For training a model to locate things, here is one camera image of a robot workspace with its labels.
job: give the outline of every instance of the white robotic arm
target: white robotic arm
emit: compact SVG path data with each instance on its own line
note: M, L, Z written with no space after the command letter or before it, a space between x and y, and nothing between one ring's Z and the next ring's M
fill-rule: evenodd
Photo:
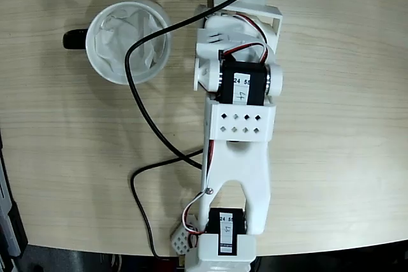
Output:
M282 90L282 70L275 63L281 20L265 0L240 0L198 29L194 89L200 85L207 92L201 192L172 237L175 250L186 255L188 272L248 272L256 257L254 235L264 231L270 203L272 98ZM210 207L230 180L242 186L245 212ZM196 220L188 209L198 200ZM194 245L187 243L190 235Z

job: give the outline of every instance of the wooden table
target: wooden table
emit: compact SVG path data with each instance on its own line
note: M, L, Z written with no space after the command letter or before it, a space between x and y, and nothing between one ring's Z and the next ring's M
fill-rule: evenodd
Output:
M0 126L11 189L29 242L150 254L129 191L137 167L172 157L129 89L105 81L65 31L125 0L1 0ZM207 0L155 0L173 22ZM268 0L284 14L277 59L284 91L270 145L272 202L259 255L408 239L408 0ZM170 62L138 86L180 149L202 144L203 92L193 92L195 29L175 33ZM178 163L136 183L156 247L200 187ZM216 205L242 206L235 183Z

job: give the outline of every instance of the mug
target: mug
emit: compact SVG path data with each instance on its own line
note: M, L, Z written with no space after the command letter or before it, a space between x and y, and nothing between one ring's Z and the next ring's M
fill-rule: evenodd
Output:
M88 29L75 29L68 31L64 34L62 39L62 44L65 49L85 49L88 60L95 71L103 78L121 85L128 84L126 75L124 73L115 73L109 63L107 63L107 61L105 61L96 53L95 37L101 29L102 22L107 18L107 16L109 16L109 14L117 9L129 7L135 7L147 11L155 18L157 24L162 28L166 28L170 25L170 19L168 15L157 3L153 3L152 1L148 0L125 1L121 3L115 3L101 11L98 15L96 15ZM164 48L160 58L158 58L158 60L146 71L142 71L140 73L132 71L132 76L135 84L146 82L147 80L155 77L166 65L171 51L171 33L164 34L164 36Z

